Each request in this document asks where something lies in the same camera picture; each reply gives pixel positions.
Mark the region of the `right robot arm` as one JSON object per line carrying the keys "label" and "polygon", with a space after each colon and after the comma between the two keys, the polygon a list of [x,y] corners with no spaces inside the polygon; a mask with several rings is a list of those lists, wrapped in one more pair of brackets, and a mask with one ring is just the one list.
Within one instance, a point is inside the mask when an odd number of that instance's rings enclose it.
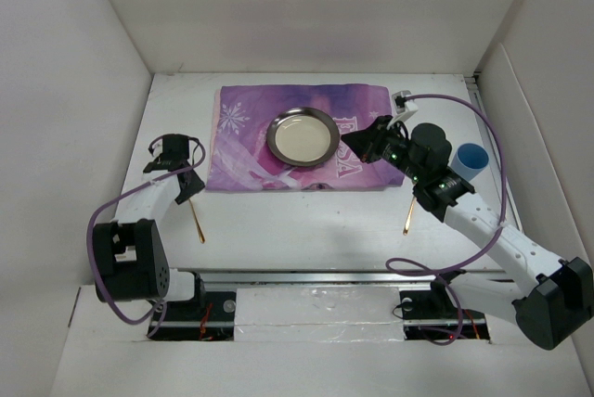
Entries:
{"label": "right robot arm", "polygon": [[452,151],[442,128],[431,123],[406,132],[390,116],[343,134],[343,143],[365,163],[384,160],[413,181],[418,204],[438,221],[484,250],[513,280],[492,283],[455,267],[447,285],[429,294],[432,311],[449,317],[461,306],[518,326],[541,349],[555,349],[593,317],[593,272],[544,249],[513,226],[448,165]]}

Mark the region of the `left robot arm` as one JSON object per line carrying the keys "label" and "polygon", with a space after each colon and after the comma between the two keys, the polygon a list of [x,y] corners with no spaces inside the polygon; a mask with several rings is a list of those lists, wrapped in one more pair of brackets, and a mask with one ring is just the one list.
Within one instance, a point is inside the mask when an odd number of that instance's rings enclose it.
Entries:
{"label": "left robot arm", "polygon": [[196,173],[205,148],[196,137],[164,134],[148,152],[153,160],[141,184],[94,211],[86,230],[97,297],[128,325],[162,314],[169,303],[190,320],[207,306],[200,276],[169,266],[158,228],[172,205],[189,203],[205,188]]}

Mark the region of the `gold fork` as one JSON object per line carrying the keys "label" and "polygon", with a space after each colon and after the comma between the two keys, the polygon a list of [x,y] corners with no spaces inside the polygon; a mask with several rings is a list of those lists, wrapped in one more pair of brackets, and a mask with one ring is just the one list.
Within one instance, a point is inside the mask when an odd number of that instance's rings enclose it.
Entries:
{"label": "gold fork", "polygon": [[196,212],[196,209],[195,209],[195,206],[193,204],[192,199],[189,199],[188,200],[188,204],[189,204],[189,207],[190,207],[190,210],[191,210],[191,214],[192,214],[192,218],[193,218],[194,224],[196,226],[196,230],[197,230],[197,233],[198,233],[199,241],[200,241],[201,244],[205,244],[206,238],[205,238],[205,235],[204,235],[203,230],[201,228],[200,221],[199,221],[199,218],[198,218],[198,214]]}

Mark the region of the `purple pink printed cloth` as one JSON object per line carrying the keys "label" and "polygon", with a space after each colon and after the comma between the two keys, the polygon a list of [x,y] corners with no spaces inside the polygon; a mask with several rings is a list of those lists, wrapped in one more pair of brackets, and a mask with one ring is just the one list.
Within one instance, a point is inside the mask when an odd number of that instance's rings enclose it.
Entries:
{"label": "purple pink printed cloth", "polygon": [[316,167],[291,167],[266,143],[271,121],[289,109],[319,109],[340,133],[365,129],[392,112],[383,86],[264,84],[222,87],[215,96],[207,187],[211,191],[365,190],[400,186],[404,175],[385,161],[364,164],[345,144]]}

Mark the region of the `round metal plate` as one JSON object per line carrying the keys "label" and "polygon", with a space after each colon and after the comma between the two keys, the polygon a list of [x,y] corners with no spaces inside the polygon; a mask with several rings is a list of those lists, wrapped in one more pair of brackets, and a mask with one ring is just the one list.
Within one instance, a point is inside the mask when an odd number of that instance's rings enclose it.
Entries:
{"label": "round metal plate", "polygon": [[271,121],[266,143],[280,161],[294,167],[315,167],[330,160],[338,149],[338,125],[319,109],[288,109]]}

